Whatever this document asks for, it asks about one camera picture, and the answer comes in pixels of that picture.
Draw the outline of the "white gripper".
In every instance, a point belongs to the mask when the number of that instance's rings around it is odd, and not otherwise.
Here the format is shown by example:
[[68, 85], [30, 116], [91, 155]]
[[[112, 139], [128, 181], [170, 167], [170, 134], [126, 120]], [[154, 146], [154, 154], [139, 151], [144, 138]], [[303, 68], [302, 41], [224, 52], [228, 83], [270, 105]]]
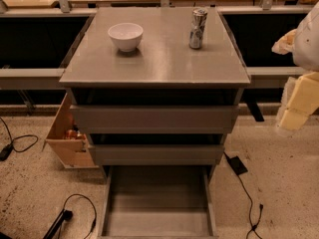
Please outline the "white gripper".
[[279, 55], [292, 52], [297, 66], [314, 71], [298, 79], [290, 77], [284, 87], [276, 130], [296, 131], [319, 108], [319, 2], [300, 22], [297, 30], [282, 36], [271, 51]]

